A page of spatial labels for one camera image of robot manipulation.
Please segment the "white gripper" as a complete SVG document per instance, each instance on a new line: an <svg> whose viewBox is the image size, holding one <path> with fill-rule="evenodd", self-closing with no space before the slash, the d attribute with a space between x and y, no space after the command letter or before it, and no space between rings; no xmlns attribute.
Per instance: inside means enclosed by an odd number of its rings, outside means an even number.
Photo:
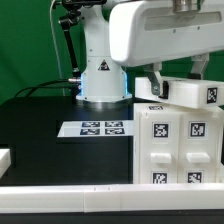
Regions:
<svg viewBox="0 0 224 224"><path fill-rule="evenodd" d="M188 77L202 80L208 53L224 50L224 0L203 0L199 11L188 12L176 12L172 0L118 4L110 14L109 43L116 63L145 65L152 94L167 99L161 62L192 56Z"/></svg>

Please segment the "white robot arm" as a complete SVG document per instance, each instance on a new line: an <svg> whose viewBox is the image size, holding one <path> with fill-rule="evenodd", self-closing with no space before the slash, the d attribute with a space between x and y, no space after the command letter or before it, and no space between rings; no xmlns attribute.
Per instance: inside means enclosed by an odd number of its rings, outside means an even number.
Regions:
<svg viewBox="0 0 224 224"><path fill-rule="evenodd" d="M224 104L224 83L201 75L211 52L224 50L224 0L109 0L81 9L87 67L81 95L88 102L129 98L125 67L144 66L135 96L190 108Z"/></svg>

